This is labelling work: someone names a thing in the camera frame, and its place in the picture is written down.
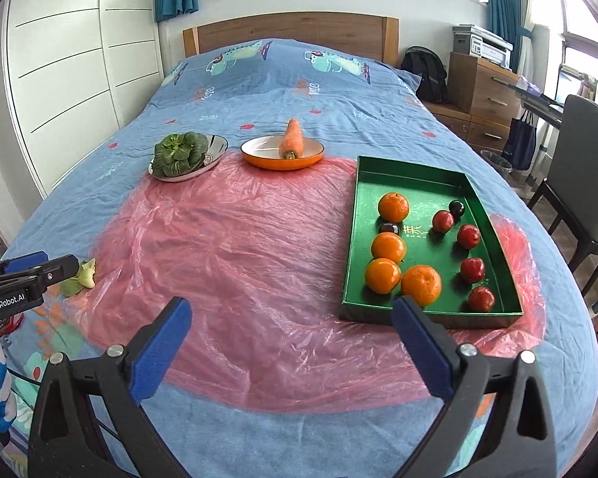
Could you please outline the red apple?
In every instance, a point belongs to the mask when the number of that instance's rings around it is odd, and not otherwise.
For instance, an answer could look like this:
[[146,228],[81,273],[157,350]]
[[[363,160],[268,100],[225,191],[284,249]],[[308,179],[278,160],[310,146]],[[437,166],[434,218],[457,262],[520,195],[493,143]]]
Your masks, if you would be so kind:
[[495,303],[495,295],[485,286],[474,287],[468,297],[468,306],[473,312],[488,313]]
[[454,228],[454,216],[449,210],[439,210],[432,218],[432,228],[436,233],[445,234]]
[[476,284],[484,280],[485,263],[481,258],[464,259],[460,265],[460,276],[468,284]]
[[475,248],[481,240],[481,232],[475,225],[462,225],[457,233],[457,243],[466,251]]

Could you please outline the orange fruit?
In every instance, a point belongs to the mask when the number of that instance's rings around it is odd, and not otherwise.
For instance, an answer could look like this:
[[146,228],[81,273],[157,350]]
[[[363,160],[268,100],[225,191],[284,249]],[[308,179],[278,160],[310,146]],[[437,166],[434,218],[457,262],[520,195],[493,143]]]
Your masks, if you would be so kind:
[[400,263],[406,257],[407,246],[401,236],[393,232],[381,232],[372,240],[370,252],[375,259],[386,258]]
[[413,298],[421,308],[431,306],[440,297],[442,289],[440,274],[430,265],[413,265],[402,276],[402,295]]
[[365,284],[375,294],[390,295],[401,278],[401,268],[391,259],[376,258],[366,266]]

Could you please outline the dark plum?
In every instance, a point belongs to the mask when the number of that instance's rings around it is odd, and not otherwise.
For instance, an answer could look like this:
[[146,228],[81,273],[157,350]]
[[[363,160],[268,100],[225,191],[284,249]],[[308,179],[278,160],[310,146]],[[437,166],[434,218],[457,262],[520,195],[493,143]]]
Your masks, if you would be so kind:
[[378,231],[380,233],[394,233],[399,235],[399,225],[396,223],[384,222],[382,225],[379,225]]
[[464,207],[463,202],[460,202],[459,200],[454,200],[449,203],[448,210],[452,214],[452,217],[458,220],[464,215],[466,207]]

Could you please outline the bok choy stem piece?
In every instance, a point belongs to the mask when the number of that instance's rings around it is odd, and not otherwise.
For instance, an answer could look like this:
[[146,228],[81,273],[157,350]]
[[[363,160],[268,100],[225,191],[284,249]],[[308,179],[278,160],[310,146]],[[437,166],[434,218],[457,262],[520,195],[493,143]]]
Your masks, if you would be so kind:
[[79,265],[76,276],[70,277],[60,283],[62,295],[72,297],[85,289],[94,288],[94,285],[96,285],[94,273],[96,273],[96,259],[91,258],[83,261]]

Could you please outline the green bok choy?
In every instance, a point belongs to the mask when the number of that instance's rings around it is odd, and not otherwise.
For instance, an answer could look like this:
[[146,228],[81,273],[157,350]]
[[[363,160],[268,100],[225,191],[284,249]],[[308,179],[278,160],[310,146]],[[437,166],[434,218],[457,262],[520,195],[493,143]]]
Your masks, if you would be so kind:
[[173,178],[204,165],[209,140],[203,134],[170,134],[154,146],[153,175]]

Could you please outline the pink plastic sheet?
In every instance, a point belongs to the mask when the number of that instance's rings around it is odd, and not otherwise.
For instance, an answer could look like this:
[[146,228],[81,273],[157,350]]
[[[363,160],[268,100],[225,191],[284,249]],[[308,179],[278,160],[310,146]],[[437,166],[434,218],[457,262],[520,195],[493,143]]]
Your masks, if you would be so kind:
[[173,297],[193,325],[167,378],[232,407],[339,413],[427,396],[399,337],[340,321],[356,165],[275,173],[227,154],[181,184],[143,178],[97,237],[96,285],[68,308],[99,347]]

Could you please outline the silver metal plate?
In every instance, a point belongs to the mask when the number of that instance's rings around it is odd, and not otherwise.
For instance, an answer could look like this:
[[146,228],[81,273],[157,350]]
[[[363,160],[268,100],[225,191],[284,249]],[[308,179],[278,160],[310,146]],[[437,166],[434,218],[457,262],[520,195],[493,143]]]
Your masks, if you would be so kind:
[[161,180],[161,181],[165,181],[165,182],[182,182],[185,180],[190,180],[197,176],[201,176],[203,173],[206,173],[209,170],[211,170],[212,168],[214,168],[219,163],[220,159],[226,154],[226,151],[228,151],[228,140],[226,140],[226,138],[223,138],[218,135],[205,135],[205,136],[209,140],[209,147],[208,147],[208,151],[206,153],[206,157],[205,157],[203,166],[201,166],[200,168],[198,168],[196,170],[193,170],[193,172],[191,172],[191,173],[188,173],[188,174],[185,174],[182,176],[173,177],[173,178],[164,178],[164,177],[158,177],[158,176],[153,175],[153,167],[152,167],[153,159],[152,159],[149,164],[149,168],[148,168],[149,174],[152,177],[156,178],[157,180]]

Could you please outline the green rectangular tray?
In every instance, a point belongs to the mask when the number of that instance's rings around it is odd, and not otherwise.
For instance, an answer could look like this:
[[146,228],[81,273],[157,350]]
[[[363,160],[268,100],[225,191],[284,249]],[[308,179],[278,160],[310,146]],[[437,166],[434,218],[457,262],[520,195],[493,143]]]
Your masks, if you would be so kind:
[[[399,225],[407,253],[399,264],[403,270],[416,264],[432,266],[442,279],[440,298],[423,309],[425,314],[451,329],[498,329],[511,326],[524,315],[509,262],[492,221],[466,174],[422,164],[373,157],[357,159],[356,181],[346,278],[338,316],[344,321],[388,325],[392,302],[401,289],[378,295],[364,279],[372,260],[370,245],[382,224],[379,200],[389,192],[405,196],[410,213]],[[464,214],[458,225],[474,225],[481,233],[478,245],[467,251],[458,244],[457,231],[445,234],[433,230],[433,215],[458,201]],[[459,274],[460,262],[469,257],[484,261],[483,285],[495,297],[488,312],[470,309],[471,286]]]

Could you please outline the white wardrobe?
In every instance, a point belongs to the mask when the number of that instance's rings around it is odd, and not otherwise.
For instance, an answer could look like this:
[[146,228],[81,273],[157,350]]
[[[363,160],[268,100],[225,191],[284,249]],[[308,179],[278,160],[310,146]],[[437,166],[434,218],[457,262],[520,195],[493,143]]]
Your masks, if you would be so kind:
[[0,1],[0,239],[163,80],[154,0]]

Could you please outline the red apple in tray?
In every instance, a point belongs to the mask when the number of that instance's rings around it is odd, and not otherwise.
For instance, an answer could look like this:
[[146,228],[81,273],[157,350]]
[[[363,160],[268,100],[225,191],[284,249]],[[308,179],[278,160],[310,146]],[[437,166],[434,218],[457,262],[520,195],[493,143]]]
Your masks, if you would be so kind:
[[432,228],[436,233],[445,234],[454,228],[454,216],[449,210],[439,210],[432,218]]

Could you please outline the dark grey chair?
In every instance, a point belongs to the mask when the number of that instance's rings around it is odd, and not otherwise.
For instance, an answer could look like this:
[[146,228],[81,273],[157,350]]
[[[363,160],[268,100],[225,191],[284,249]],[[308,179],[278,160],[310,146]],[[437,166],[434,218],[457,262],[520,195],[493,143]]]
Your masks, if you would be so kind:
[[[564,222],[577,241],[568,268],[576,271],[590,256],[598,256],[598,104],[578,95],[566,98],[559,138],[548,176],[528,206],[545,198],[556,217],[549,233]],[[582,292],[598,279],[598,265]]]

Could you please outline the orange in tray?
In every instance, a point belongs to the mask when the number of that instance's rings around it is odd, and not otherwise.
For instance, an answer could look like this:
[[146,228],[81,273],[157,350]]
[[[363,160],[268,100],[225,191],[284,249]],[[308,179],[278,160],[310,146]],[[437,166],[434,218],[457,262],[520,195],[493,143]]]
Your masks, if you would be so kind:
[[405,195],[388,192],[378,202],[379,216],[387,222],[401,223],[409,215],[410,205]]

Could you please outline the dark blue tote bag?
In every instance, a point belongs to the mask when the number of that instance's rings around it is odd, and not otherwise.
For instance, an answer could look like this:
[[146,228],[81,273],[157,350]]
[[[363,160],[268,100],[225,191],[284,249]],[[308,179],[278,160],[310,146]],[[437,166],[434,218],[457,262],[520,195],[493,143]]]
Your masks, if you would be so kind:
[[522,117],[511,121],[508,140],[501,156],[513,169],[524,172],[530,168],[535,150],[536,125],[533,122],[533,114],[525,110]]

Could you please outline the grey printer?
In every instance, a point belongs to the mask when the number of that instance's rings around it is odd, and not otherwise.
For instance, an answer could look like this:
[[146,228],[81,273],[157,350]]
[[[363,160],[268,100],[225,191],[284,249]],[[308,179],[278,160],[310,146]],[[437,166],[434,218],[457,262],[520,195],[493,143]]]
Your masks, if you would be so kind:
[[511,68],[513,45],[487,29],[471,24],[452,28],[454,51],[463,55],[485,58],[504,69]]

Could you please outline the teal curtain right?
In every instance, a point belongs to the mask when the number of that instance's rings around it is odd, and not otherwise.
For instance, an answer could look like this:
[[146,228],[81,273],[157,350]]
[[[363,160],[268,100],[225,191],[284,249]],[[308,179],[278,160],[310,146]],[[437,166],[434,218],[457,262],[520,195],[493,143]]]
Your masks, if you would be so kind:
[[513,45],[510,67],[533,77],[533,19],[531,0],[488,0],[487,28]]

